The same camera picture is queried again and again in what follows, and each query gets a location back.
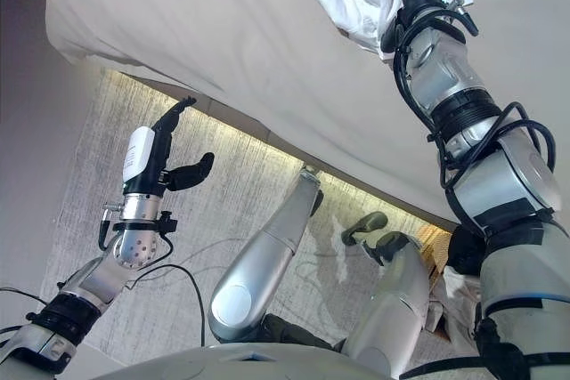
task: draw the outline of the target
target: silver metal housing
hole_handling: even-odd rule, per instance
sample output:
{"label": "silver metal housing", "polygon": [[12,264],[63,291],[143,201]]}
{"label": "silver metal housing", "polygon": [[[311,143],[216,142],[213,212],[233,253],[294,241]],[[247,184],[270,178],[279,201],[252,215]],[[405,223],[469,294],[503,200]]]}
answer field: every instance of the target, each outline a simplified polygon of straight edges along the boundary
{"label": "silver metal housing", "polygon": [[104,313],[136,275],[136,270],[117,263],[107,250],[103,257],[93,259],[69,278],[60,292],[77,295]]}
{"label": "silver metal housing", "polygon": [[140,269],[154,258],[157,237],[154,230],[122,230],[112,247],[113,255],[120,265]]}
{"label": "silver metal housing", "polygon": [[428,303],[428,271],[410,241],[387,266],[342,353],[382,375],[398,378],[416,347]]}
{"label": "silver metal housing", "polygon": [[208,311],[212,332],[239,341],[261,322],[295,252],[320,187],[301,170],[290,194],[218,282]]}
{"label": "silver metal housing", "polygon": [[524,132],[513,130],[499,144],[502,150],[472,165],[454,187],[467,215],[484,230],[488,224],[477,220],[480,214],[519,199],[536,211],[560,210],[558,184]]}
{"label": "silver metal housing", "polygon": [[156,220],[159,215],[162,198],[144,193],[128,193],[125,195],[121,220]]}
{"label": "silver metal housing", "polygon": [[49,360],[59,360],[63,353],[67,353],[69,355],[68,360],[70,360],[77,351],[75,345],[66,338],[39,325],[28,324],[16,331],[10,341],[0,348],[0,363],[20,347],[30,349]]}
{"label": "silver metal housing", "polygon": [[426,28],[411,42],[408,74],[413,98],[428,116],[442,101],[460,91],[485,88],[468,64],[467,47],[432,28]]}
{"label": "silver metal housing", "polygon": [[463,129],[461,132],[456,133],[446,144],[445,149],[457,159],[462,157],[470,149],[474,148],[491,129],[497,117],[488,117],[481,122]]}
{"label": "silver metal housing", "polygon": [[337,352],[300,344],[235,343],[192,349],[98,380],[388,380]]}
{"label": "silver metal housing", "polygon": [[[482,313],[506,300],[541,299],[540,307],[511,307],[489,315],[501,341],[523,354],[570,352],[570,239],[555,225],[543,223],[541,228],[541,241],[504,247],[485,258]],[[531,374],[533,380],[567,379],[570,367],[536,367]]]}

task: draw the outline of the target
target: wire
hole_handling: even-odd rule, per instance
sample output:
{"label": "wire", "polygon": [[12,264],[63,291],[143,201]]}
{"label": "wire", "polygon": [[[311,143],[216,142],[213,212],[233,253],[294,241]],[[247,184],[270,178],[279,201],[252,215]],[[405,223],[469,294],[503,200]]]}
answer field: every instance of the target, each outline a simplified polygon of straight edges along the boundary
{"label": "wire", "polygon": [[503,126],[497,132],[496,138],[499,139],[505,133],[508,133],[509,131],[512,131],[513,129],[516,128],[526,128],[527,130],[529,130],[529,132],[530,130],[536,130],[542,134],[542,136],[544,137],[544,141],[546,141],[546,148],[548,151],[547,165],[550,171],[554,171],[554,165],[556,164],[556,143],[549,128],[547,128],[546,126],[544,126],[539,122],[535,122],[530,119],[521,119]]}
{"label": "wire", "polygon": [[[532,353],[521,356],[527,365],[527,370],[534,367],[547,367],[551,365],[570,365],[570,352]],[[438,373],[459,368],[486,368],[489,370],[491,367],[489,362],[493,365],[509,364],[509,360],[505,360],[503,355],[487,358],[483,358],[481,356],[463,356],[459,358],[449,358],[447,360],[435,360],[433,362],[428,362],[402,373],[400,378],[404,380],[424,376],[425,374]]]}
{"label": "wire", "polygon": [[[402,95],[403,100],[408,104],[411,110],[415,113],[415,115],[421,120],[424,126],[431,132],[431,135],[428,137],[430,141],[435,141],[438,152],[439,152],[439,164],[440,164],[440,184],[445,190],[451,190],[455,184],[459,181],[459,179],[463,176],[464,173],[467,172],[469,167],[480,157],[483,150],[485,150],[491,143],[495,142],[498,138],[502,135],[507,133],[508,131],[512,131],[518,127],[524,127],[527,129],[530,139],[533,143],[533,146],[536,150],[541,153],[541,144],[538,141],[538,137],[536,135],[536,131],[539,131],[542,136],[544,137],[544,141],[546,141],[547,149],[548,149],[548,160],[547,165],[550,171],[554,171],[554,166],[556,164],[556,144],[554,142],[554,138],[549,131],[549,129],[533,120],[528,118],[526,114],[525,108],[519,102],[511,102],[505,110],[501,112],[498,118],[495,120],[491,129],[486,133],[483,140],[481,140],[477,146],[472,149],[466,157],[459,163],[453,163],[447,156],[447,150],[445,149],[445,144],[439,130],[436,129],[433,122],[430,118],[426,115],[423,111],[421,106],[415,101],[411,94],[410,87],[407,81],[407,60],[409,55],[409,44],[416,37],[421,31],[426,28],[432,27],[434,20],[438,17],[451,17],[457,19],[463,24],[465,28],[469,30],[469,32],[476,36],[476,33],[471,31],[470,23],[468,19],[463,15],[451,11],[451,10],[438,10],[430,12],[423,17],[419,18],[415,21],[411,26],[403,33],[402,36],[399,36],[396,42],[397,48],[395,50],[395,57],[394,57],[394,76],[396,85],[398,87],[398,91]],[[505,118],[509,115],[509,113],[516,109],[521,120],[513,122],[511,124],[507,124],[501,127]],[[446,180],[445,173],[447,170],[458,169],[455,175],[449,180]]]}
{"label": "wire", "polygon": [[99,225],[99,238],[97,239],[97,246],[103,252],[107,250],[107,246],[105,245],[105,239],[107,238],[107,232],[109,231],[110,220],[101,220],[101,224]]}
{"label": "wire", "polygon": [[[22,327],[22,325],[14,325],[13,327],[2,328],[2,329],[0,329],[0,334],[10,333],[11,331],[18,331],[21,327]],[[0,342],[0,349],[2,349],[4,347],[4,345],[6,343],[8,343],[10,340],[11,339],[9,338],[8,340],[4,340],[3,342]]]}
{"label": "wire", "polygon": [[21,327],[22,325],[14,325],[13,327],[2,328],[0,329],[0,334],[9,333],[11,331],[18,331]]}
{"label": "wire", "polygon": [[41,304],[43,304],[44,306],[47,305],[47,301],[42,300],[41,298],[39,298],[37,295],[33,295],[30,293],[25,293],[24,291],[20,291],[18,288],[13,288],[13,287],[0,287],[0,291],[5,291],[7,293],[15,293],[15,294],[20,294],[20,295],[25,295],[26,297],[29,298],[33,298],[34,300],[39,301]]}
{"label": "wire", "polygon": [[173,251],[175,250],[175,246],[172,243],[172,240],[170,240],[169,238],[167,238],[167,235],[164,233],[159,233],[159,236],[162,240],[164,240],[167,245],[168,245],[168,251],[166,254],[162,255],[161,257],[157,258],[156,260],[154,260],[153,262],[148,263],[146,266],[143,267],[143,269],[148,269],[149,267],[151,267],[153,264],[156,264],[158,262],[161,262],[162,260],[164,260],[165,258],[167,258],[169,255],[171,255],[173,253]]}
{"label": "wire", "polygon": [[126,289],[128,289],[129,291],[132,290],[139,280],[153,273],[154,271],[157,271],[158,269],[164,269],[166,267],[171,267],[173,269],[178,269],[180,271],[183,271],[188,276],[188,278],[190,278],[192,284],[194,285],[194,289],[196,290],[196,296],[198,297],[199,311],[201,316],[200,346],[204,347],[206,345],[206,316],[204,314],[204,303],[202,302],[202,294],[200,293],[198,284],[196,283],[196,280],[194,279],[192,274],[189,271],[187,271],[183,266],[172,263],[161,264],[160,266],[155,267],[154,269],[150,269],[149,271],[143,273],[141,276],[139,276],[137,279],[134,280],[133,285],[126,286]]}

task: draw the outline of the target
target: white sheet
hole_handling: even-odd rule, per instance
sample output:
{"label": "white sheet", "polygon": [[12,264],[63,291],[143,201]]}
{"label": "white sheet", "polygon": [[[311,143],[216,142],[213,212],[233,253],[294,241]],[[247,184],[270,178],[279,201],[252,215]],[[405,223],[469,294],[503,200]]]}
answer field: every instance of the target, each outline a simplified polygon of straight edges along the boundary
{"label": "white sheet", "polygon": [[[468,40],[471,63],[500,106],[522,101],[555,134],[570,200],[568,0],[475,1],[481,36]],[[336,168],[453,218],[435,147],[390,69],[340,36],[315,0],[47,0],[46,24],[71,61],[194,88]]]}

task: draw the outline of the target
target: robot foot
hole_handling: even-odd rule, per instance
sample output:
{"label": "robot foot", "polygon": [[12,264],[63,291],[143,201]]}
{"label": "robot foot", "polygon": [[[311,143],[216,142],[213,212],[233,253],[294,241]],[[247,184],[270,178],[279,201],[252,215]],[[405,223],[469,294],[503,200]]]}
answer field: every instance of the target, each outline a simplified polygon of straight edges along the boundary
{"label": "robot foot", "polygon": [[395,253],[400,251],[408,243],[412,243],[417,248],[421,244],[415,238],[400,231],[390,231],[376,242],[375,247],[370,247],[363,241],[362,248],[370,258],[375,260],[380,266],[391,263]]}
{"label": "robot foot", "polygon": [[340,235],[343,244],[350,247],[352,245],[356,245],[356,239],[354,239],[354,234],[356,232],[364,232],[368,233],[373,230],[382,229],[388,223],[388,217],[386,214],[381,213],[380,211],[375,211],[368,215],[365,215],[361,218],[356,224],[345,231],[343,231]]}

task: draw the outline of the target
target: floor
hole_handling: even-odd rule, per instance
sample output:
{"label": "floor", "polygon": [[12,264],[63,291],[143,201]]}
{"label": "floor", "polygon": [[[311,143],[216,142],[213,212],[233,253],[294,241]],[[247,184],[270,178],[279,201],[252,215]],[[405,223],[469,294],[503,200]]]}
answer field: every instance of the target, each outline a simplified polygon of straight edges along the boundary
{"label": "floor", "polygon": [[[55,283],[99,255],[96,231],[105,201],[121,200],[121,170],[130,133],[153,124],[174,101],[115,72],[104,71],[77,146],[74,167],[61,206],[42,286],[42,297],[56,293]],[[200,186],[168,193],[163,209],[173,211],[171,263],[188,268],[209,297],[224,269],[282,201],[302,166],[298,159],[224,125],[187,110],[175,131],[169,166],[191,164],[212,151],[216,161]],[[270,311],[335,343],[358,319],[381,274],[359,247],[344,247],[340,232],[372,211],[383,211],[387,230],[421,239],[442,231],[358,190],[321,174],[325,194],[309,221]],[[126,291],[95,325],[86,342],[124,364],[195,347],[200,343],[200,313],[190,282],[172,271]],[[207,344],[216,343],[207,331]],[[453,356],[452,347],[422,332],[411,366]],[[465,371],[423,378],[486,378]]]}

